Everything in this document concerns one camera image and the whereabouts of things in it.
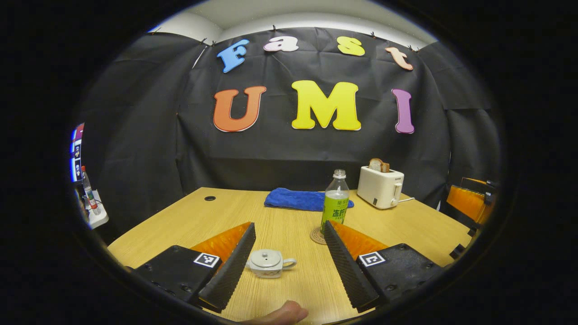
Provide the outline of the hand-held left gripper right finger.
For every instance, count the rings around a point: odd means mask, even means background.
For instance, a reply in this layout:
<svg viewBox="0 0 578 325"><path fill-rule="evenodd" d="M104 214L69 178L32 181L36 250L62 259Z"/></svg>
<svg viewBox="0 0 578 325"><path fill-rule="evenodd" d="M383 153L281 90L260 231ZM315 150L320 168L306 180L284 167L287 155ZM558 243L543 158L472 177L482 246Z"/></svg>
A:
<svg viewBox="0 0 578 325"><path fill-rule="evenodd" d="M324 238L358 312L390 304L444 270L406 243L386 246L334 220L325 222Z"/></svg>

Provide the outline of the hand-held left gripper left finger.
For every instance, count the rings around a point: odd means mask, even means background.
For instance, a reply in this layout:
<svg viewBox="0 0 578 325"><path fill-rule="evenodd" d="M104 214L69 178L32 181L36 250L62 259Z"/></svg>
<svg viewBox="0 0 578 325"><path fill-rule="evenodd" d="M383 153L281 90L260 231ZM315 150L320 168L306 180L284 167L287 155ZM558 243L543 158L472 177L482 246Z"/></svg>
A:
<svg viewBox="0 0 578 325"><path fill-rule="evenodd" d="M255 240L255 224L247 222L190 248L170 246L135 274L179 300L220 313L237 288Z"/></svg>

